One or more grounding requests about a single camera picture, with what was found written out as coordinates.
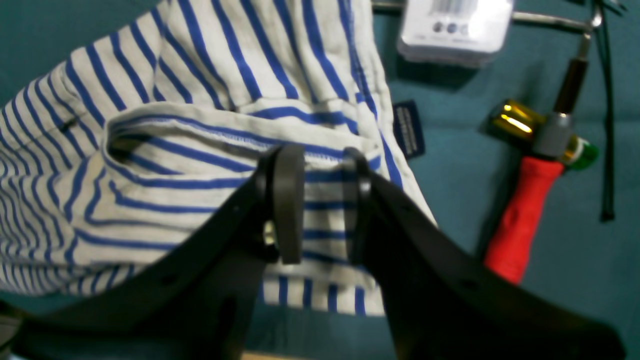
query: green cap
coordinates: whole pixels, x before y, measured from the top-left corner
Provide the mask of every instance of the green cap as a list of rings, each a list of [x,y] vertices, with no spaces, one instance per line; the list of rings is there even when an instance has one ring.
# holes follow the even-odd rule
[[[598,155],[600,154],[598,148],[594,145],[591,145],[585,139],[580,139],[579,141],[582,142],[582,153],[579,155],[577,160],[575,160],[575,162],[569,165],[569,167],[574,170],[583,170],[585,168],[588,168],[589,166],[591,166],[591,164],[593,164],[593,162],[598,158]]]

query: barcode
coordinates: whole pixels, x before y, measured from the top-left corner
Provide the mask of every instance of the barcode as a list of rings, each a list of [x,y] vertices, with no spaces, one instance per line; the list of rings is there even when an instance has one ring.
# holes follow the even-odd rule
[[[477,6],[478,0],[433,0],[431,13],[468,17]]]

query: metal bar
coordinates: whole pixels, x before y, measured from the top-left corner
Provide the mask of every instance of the metal bar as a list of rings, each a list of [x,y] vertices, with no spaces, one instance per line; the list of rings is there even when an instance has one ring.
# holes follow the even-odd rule
[[[559,26],[561,28],[585,32],[589,26],[583,21],[576,21],[564,17],[545,15],[541,13],[513,12],[513,20],[528,22],[531,24],[541,24],[549,26]]]
[[[385,12],[402,12],[404,10],[404,3],[393,3],[390,1],[373,1],[373,9]],[[545,15],[541,13],[529,13],[529,12],[513,12],[513,20],[519,22],[528,22],[530,24],[540,24],[548,26],[558,26],[560,28],[569,29],[573,31],[589,32],[589,28],[593,26],[596,28],[596,17],[594,17],[592,24],[589,25],[584,21],[577,21],[573,19],[567,19],[565,17]]]

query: black cable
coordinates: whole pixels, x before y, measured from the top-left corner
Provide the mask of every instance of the black cable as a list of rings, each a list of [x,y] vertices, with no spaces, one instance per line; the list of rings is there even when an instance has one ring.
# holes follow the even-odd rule
[[[614,89],[613,89],[613,71],[611,61],[611,44],[609,37],[609,22],[607,21],[607,10],[602,12],[602,26],[598,28],[596,40],[598,42],[598,54],[604,74],[605,95],[607,99],[607,113],[605,116],[605,158],[604,158],[604,188],[602,193],[602,213],[600,218],[603,222],[614,220],[614,197],[615,197],[615,167],[614,167],[614,151],[615,151],[615,133],[614,133]]]

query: white package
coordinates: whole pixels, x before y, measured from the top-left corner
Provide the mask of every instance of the white package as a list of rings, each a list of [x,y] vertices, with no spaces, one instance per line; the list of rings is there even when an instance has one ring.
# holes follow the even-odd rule
[[[481,67],[502,49],[514,0],[408,0],[397,49],[407,61]]]

